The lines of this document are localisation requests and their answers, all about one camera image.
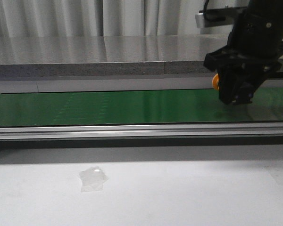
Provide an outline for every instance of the white curtain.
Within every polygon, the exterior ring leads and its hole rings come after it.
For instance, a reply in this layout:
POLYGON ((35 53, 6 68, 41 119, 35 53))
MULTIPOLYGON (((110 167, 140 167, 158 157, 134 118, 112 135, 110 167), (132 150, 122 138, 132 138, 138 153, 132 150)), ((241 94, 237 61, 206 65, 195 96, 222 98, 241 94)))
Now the white curtain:
MULTIPOLYGON (((212 0, 209 7, 247 2, 212 0)), ((199 34, 202 7, 203 0, 0 0, 0 37, 199 34)))

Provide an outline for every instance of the metal frame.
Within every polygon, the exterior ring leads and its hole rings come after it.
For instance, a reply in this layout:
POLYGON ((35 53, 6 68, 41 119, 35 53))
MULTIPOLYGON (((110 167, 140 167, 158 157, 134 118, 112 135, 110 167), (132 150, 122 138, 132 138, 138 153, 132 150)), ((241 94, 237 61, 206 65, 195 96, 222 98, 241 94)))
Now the metal frame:
POLYGON ((0 128, 0 140, 283 135, 283 122, 190 123, 0 128))

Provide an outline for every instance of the cable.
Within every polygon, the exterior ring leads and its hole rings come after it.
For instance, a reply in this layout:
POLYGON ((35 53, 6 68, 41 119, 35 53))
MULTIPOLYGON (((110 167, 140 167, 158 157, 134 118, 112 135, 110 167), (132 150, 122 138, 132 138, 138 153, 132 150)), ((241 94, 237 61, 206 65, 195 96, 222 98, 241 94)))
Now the cable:
POLYGON ((204 3, 204 7, 203 7, 203 17, 204 17, 207 21, 210 21, 210 22, 218 22, 218 21, 223 21, 223 20, 225 20, 225 17, 223 17, 223 16, 216 17, 216 18, 214 18, 214 19, 209 19, 208 16, 207 16, 208 3, 209 3, 209 0, 206 0, 206 2, 204 3))

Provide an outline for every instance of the green conveyor belt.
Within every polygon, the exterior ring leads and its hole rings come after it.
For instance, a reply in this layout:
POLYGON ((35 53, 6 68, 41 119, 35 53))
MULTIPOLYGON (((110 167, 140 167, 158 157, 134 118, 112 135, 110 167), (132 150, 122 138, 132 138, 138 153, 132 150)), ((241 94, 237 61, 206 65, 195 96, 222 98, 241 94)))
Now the green conveyor belt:
POLYGON ((283 121, 283 88, 250 105, 224 105, 212 89, 0 94, 0 127, 283 121))

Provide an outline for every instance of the white table surface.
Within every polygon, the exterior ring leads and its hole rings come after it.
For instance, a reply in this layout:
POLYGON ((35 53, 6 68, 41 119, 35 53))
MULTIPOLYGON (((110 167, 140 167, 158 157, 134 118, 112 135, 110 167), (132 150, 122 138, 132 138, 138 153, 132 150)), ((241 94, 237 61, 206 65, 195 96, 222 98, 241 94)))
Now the white table surface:
POLYGON ((0 226, 38 225, 283 226, 283 145, 0 152, 0 226))

